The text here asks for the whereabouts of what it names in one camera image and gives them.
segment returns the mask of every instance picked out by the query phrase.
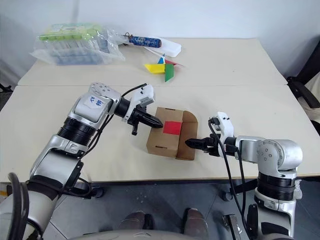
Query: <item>plastic bag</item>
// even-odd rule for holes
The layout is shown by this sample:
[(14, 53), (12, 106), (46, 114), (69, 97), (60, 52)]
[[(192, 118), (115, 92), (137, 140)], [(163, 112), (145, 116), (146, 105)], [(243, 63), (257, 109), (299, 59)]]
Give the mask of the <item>plastic bag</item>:
[(54, 24), (37, 37), (34, 51), (37, 59), (56, 65), (109, 64), (113, 59), (125, 60), (118, 44), (125, 38), (114, 30), (94, 23)]

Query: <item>white table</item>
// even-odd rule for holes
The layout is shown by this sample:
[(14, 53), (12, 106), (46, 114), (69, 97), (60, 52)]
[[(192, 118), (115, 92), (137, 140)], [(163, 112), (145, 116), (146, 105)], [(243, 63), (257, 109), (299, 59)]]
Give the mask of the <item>white table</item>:
[[(113, 86), (121, 93), (128, 89)], [(51, 135), (63, 125), (75, 100), (88, 86), (17, 86), (0, 112), (0, 182), (9, 172), (21, 181)], [(156, 102), (148, 107), (188, 110), (199, 122), (198, 137), (209, 136), (207, 121), (217, 111), (226, 112), (234, 125), (235, 136), (290, 139), (303, 151), (299, 176), (320, 175), (320, 137), (286, 85), (255, 86), (157, 86)], [(82, 176), (93, 182), (140, 180), (226, 179), (222, 158), (196, 151), (194, 161), (176, 160), (147, 153), (150, 128), (139, 124), (138, 135), (132, 126), (114, 117), (97, 147), (83, 158)], [(231, 173), (240, 176), (239, 163), (229, 157)], [(248, 178), (256, 177), (256, 164), (244, 162)]]
[(175, 38), (182, 51), (172, 61), (175, 77), (152, 74), (144, 64), (159, 57), (140, 46), (121, 46), (126, 61), (111, 65), (56, 66), (37, 61), (19, 81), (20, 86), (88, 86), (103, 81), (111, 86), (262, 86), (286, 85), (257, 39)]

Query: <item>robotic arm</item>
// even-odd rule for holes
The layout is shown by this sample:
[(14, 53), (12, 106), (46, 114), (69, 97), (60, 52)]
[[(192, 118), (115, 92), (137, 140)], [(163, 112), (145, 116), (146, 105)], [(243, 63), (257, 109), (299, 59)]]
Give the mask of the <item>robotic arm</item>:
[[(272, 140), (255, 136), (234, 137), (234, 127), (224, 112), (218, 112), (217, 117), (211, 118), (209, 123), (214, 125), (216, 131), (220, 131), (217, 136), (227, 155), (258, 164), (259, 174), (254, 190), (256, 204), (249, 206), (247, 215), (247, 228), (251, 237), (292, 239), (289, 237), (294, 236), (294, 189), (297, 167), (303, 158), (301, 148), (291, 140)], [(203, 139), (188, 139), (185, 143), (190, 148), (223, 157), (223, 150), (214, 134)]]
[[(148, 84), (136, 88), (130, 101), (103, 83), (90, 85), (89, 91), (75, 102), (64, 125), (51, 137), (33, 164), (27, 181), (29, 212), (23, 239), (42, 236), (58, 198), (73, 189), (79, 179), (84, 165), (81, 158), (107, 116), (117, 115), (132, 125), (133, 135), (137, 134), (139, 122), (153, 128), (163, 127), (158, 118), (146, 112), (147, 105), (154, 100), (154, 89)], [(7, 239), (8, 229), (12, 227), (13, 202), (11, 194), (0, 205), (0, 239)], [(14, 232), (12, 234), (11, 239), (18, 239)]]

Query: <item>red square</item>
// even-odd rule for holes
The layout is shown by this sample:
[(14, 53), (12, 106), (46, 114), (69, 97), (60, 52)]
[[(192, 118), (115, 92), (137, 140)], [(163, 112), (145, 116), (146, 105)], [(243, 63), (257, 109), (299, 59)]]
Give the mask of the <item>red square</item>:
[(164, 134), (180, 135), (182, 122), (180, 121), (165, 121), (163, 127)]

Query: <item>yellow paper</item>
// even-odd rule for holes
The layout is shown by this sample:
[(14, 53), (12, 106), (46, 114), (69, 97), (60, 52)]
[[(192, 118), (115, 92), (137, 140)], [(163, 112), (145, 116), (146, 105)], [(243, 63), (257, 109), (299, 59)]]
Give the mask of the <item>yellow paper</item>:
[(145, 64), (146, 69), (153, 74), (164, 74), (165, 64)]

